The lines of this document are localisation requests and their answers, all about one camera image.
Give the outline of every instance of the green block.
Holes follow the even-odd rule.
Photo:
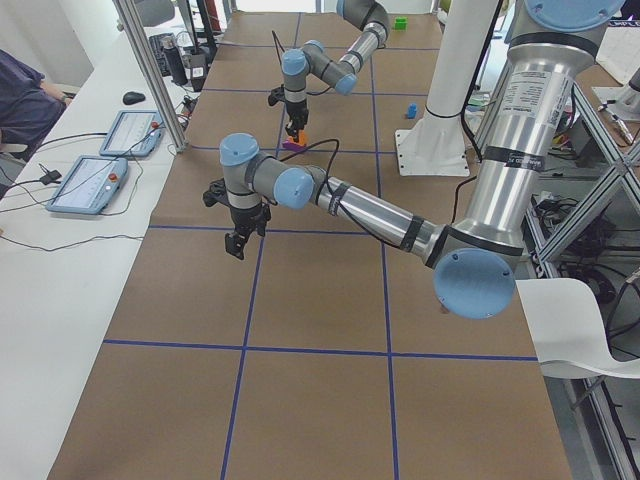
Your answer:
[[[396,22],[393,25],[394,30],[406,30],[407,29],[407,17],[396,17]]]

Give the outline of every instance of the white table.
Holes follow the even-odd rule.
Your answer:
[[[184,90],[165,77],[174,105]],[[147,100],[126,107],[122,95],[135,90]],[[122,109],[155,109],[124,33],[96,68],[47,139],[106,132]],[[18,181],[42,176],[38,163],[63,175],[81,154],[97,155],[103,137],[45,146]],[[53,248],[96,235],[142,237],[173,162],[167,132],[151,156],[130,208],[114,217],[55,215],[43,206],[0,213],[4,236]],[[107,212],[123,210],[139,168]],[[29,185],[42,201],[54,187]],[[0,210],[32,203],[19,188],[7,193]],[[0,478],[47,477],[64,439],[105,331],[118,303],[140,240],[99,240],[53,253],[0,240]]]

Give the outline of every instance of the robotic arm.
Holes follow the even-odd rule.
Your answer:
[[[573,10],[566,4],[573,2]],[[300,209],[313,203],[435,269],[436,295],[451,311],[487,318],[502,311],[515,288],[521,224],[575,76],[595,61],[606,22],[623,0],[525,0],[508,57],[513,73],[485,149],[464,218],[435,225],[368,194],[320,167],[290,166],[260,151],[243,133],[220,145],[224,180],[204,194],[227,205],[236,226],[227,251],[242,258],[254,230],[264,235],[271,202]]]
[[[285,129],[292,149],[306,143],[304,127],[309,120],[307,75],[312,74],[341,95],[349,95],[357,83],[356,74],[378,48],[383,48],[389,34],[389,17],[375,0],[339,0],[338,14],[362,31],[347,53],[336,63],[324,53],[324,46],[310,40],[302,48],[287,50],[282,57],[284,83],[271,91],[269,105],[279,101],[286,105],[289,122]]]

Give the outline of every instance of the black computer mouse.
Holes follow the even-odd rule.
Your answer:
[[[125,105],[133,105],[135,103],[144,102],[147,97],[144,96],[143,93],[140,92],[127,92],[122,97],[122,103]]]

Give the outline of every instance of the person's arm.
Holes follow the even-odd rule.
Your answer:
[[[71,98],[52,83],[42,80],[40,82],[40,88],[42,88],[51,98],[54,98],[65,105],[69,105],[71,103]]]

